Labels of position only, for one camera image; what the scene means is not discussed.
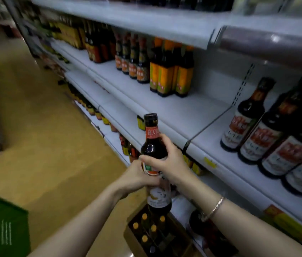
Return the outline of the person's left hand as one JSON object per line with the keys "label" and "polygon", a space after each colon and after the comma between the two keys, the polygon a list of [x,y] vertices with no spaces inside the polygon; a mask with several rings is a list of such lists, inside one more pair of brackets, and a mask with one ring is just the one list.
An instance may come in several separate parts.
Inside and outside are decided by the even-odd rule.
{"label": "person's left hand", "polygon": [[148,175],[142,168],[142,161],[134,160],[127,170],[117,179],[115,186],[121,198],[127,197],[130,193],[144,188],[144,175]]}

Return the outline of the person's right hand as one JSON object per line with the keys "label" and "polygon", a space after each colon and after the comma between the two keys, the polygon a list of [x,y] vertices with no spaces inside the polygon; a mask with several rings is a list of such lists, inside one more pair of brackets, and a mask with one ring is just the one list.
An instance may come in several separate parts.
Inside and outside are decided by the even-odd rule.
{"label": "person's right hand", "polygon": [[169,181],[180,187],[186,182],[195,178],[195,175],[188,168],[183,159],[182,152],[173,144],[173,142],[165,134],[160,134],[160,138],[167,150],[167,158],[165,159],[165,169],[156,169],[161,171]]}

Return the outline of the dark sauce bottle black cap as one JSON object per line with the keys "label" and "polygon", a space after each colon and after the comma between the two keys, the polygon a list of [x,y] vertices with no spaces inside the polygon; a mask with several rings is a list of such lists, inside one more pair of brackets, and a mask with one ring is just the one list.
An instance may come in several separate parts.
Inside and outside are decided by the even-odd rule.
{"label": "dark sauce bottle black cap", "polygon": [[[158,116],[156,113],[144,115],[145,143],[141,147],[141,154],[148,155],[159,160],[165,160],[168,156],[166,146],[160,138],[158,129]],[[172,207],[170,182],[157,168],[142,163],[143,171],[149,176],[162,178],[161,187],[148,188],[147,203],[149,211],[156,216],[166,216]]]}

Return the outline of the person's left forearm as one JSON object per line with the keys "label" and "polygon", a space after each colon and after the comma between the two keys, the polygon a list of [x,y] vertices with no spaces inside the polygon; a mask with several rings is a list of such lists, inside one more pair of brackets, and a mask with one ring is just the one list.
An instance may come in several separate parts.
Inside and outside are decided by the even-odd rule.
{"label": "person's left forearm", "polygon": [[112,183],[28,257],[85,257],[114,207],[126,194],[122,181]]}

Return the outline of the group of yellow-capped bottles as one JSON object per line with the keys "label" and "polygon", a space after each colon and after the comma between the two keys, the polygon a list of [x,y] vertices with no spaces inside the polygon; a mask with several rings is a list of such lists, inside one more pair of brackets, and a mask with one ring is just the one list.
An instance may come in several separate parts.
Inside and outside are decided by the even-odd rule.
{"label": "group of yellow-capped bottles", "polygon": [[165,216],[155,216],[145,209],[129,222],[128,227],[146,257],[164,257],[174,240],[166,221]]}

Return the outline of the white metal shelving unit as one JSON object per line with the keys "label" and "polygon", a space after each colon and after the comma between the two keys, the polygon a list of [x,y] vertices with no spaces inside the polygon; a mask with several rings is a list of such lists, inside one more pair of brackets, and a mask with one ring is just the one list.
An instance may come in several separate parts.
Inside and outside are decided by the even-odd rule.
{"label": "white metal shelving unit", "polygon": [[[75,67],[66,73],[66,78],[94,107],[102,109],[128,140],[134,140],[135,147],[140,148],[145,141],[136,126],[137,116],[157,113],[160,132],[217,176],[218,188],[230,187],[261,211],[274,205],[302,225],[301,196],[291,194],[279,180],[265,177],[255,165],[241,162],[236,153],[226,152],[220,146],[225,125],[233,118],[232,103],[236,102],[237,93],[251,94],[250,89],[242,87],[245,63],[232,63],[230,56],[223,59],[220,55],[212,55],[211,62],[203,59],[208,52],[202,50],[198,58],[207,61],[207,70],[203,66],[197,70],[194,90],[186,98],[162,98],[146,84],[138,84],[115,69],[113,61],[95,64],[84,50],[64,41],[52,40],[51,45]],[[217,168],[206,165],[204,157],[214,161]]]}

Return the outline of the brown cardboard box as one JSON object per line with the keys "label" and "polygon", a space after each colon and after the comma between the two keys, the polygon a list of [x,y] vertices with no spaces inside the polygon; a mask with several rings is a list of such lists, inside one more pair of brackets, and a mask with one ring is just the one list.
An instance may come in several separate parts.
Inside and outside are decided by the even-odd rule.
{"label": "brown cardboard box", "polygon": [[202,257],[171,212],[155,216],[147,205],[128,217],[124,239],[134,257]]}

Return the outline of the row of small yellow-label bottles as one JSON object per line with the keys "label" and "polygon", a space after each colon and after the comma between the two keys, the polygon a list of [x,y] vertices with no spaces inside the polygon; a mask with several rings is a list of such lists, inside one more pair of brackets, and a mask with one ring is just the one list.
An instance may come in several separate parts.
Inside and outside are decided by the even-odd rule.
{"label": "row of small yellow-label bottles", "polygon": [[73,103],[83,113],[86,120],[99,133],[107,145],[115,152],[119,159],[128,167],[139,156],[139,151],[128,139],[102,114],[94,107],[74,85],[66,82]]}

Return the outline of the dark bottle orange label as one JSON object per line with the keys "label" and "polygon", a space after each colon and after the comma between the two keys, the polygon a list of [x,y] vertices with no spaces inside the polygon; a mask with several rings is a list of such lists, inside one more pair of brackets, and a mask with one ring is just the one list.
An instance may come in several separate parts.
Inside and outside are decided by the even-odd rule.
{"label": "dark bottle orange label", "polygon": [[191,87],[191,80],[194,69],[194,58],[193,58],[194,47],[187,46],[184,56],[179,64],[175,95],[184,98],[188,95]]}
{"label": "dark bottle orange label", "polygon": [[176,83],[177,83],[177,75],[178,75],[178,69],[182,60],[182,53],[181,53],[182,44],[181,43],[175,43],[174,49],[172,52],[173,55],[173,77],[172,77],[172,89],[171,94],[175,93],[176,90]]}
{"label": "dark bottle orange label", "polygon": [[174,72],[173,48],[173,41],[164,41],[162,59],[158,65],[157,94],[161,97],[169,96],[172,91],[172,78]]}
{"label": "dark bottle orange label", "polygon": [[161,38],[154,38],[153,57],[150,60],[150,91],[157,93],[158,85],[158,68],[162,60],[162,45],[163,40]]}

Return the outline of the dark bottle red neck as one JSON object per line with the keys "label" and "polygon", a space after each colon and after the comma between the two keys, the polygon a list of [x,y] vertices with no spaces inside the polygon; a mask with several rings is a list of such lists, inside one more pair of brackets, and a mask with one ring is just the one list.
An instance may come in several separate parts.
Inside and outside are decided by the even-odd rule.
{"label": "dark bottle red neck", "polygon": [[117,70],[122,71],[122,56],[123,56],[123,47],[122,39],[119,33],[115,33],[115,65]]}
{"label": "dark bottle red neck", "polygon": [[147,52],[147,39],[141,38],[139,41],[139,59],[137,65],[137,81],[141,84],[149,84],[150,61]]}
{"label": "dark bottle red neck", "polygon": [[123,43],[122,43],[122,72],[125,75],[129,75],[130,37],[131,37],[131,33],[127,32],[123,37]]}
{"label": "dark bottle red neck", "polygon": [[130,40],[130,62],[129,76],[132,79],[137,79],[137,66],[139,63],[139,36],[134,34]]}

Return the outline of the group of dark sauce bottles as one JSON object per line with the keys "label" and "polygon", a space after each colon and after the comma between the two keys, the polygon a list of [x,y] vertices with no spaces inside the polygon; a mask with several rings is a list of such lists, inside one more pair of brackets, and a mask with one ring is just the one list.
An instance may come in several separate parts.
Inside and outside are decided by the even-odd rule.
{"label": "group of dark sauce bottles", "polygon": [[85,31],[85,47],[89,59],[102,64],[115,59],[115,36],[110,25],[82,19]]}

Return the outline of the orange yellow shelf label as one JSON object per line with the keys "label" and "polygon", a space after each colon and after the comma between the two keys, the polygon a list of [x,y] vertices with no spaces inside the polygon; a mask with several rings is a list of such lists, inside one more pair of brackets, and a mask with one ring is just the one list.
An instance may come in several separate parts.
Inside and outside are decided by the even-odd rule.
{"label": "orange yellow shelf label", "polygon": [[262,220],[274,228],[282,231],[296,241],[302,242],[302,225],[274,205],[268,206],[264,211]]}

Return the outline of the group of yellow bottles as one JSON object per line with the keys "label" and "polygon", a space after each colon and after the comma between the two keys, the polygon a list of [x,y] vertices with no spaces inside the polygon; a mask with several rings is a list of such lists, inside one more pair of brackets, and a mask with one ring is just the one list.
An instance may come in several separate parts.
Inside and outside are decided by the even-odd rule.
{"label": "group of yellow bottles", "polygon": [[61,14],[56,20],[48,21],[52,37],[78,50],[85,50],[85,30],[79,18]]}

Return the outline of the green bag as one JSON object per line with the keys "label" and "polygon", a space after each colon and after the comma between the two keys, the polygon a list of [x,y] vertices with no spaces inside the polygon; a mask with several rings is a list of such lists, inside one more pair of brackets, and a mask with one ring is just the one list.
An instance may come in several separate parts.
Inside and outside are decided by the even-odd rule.
{"label": "green bag", "polygon": [[30,252],[29,212],[0,198],[0,257],[27,257]]}

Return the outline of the row of dark bottle bases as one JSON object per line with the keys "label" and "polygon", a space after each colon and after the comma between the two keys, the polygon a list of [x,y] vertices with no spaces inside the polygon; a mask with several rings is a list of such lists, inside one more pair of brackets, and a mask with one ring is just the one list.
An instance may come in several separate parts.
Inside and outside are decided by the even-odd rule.
{"label": "row of dark bottle bases", "polygon": [[230,12],[234,0],[109,0],[201,12]]}

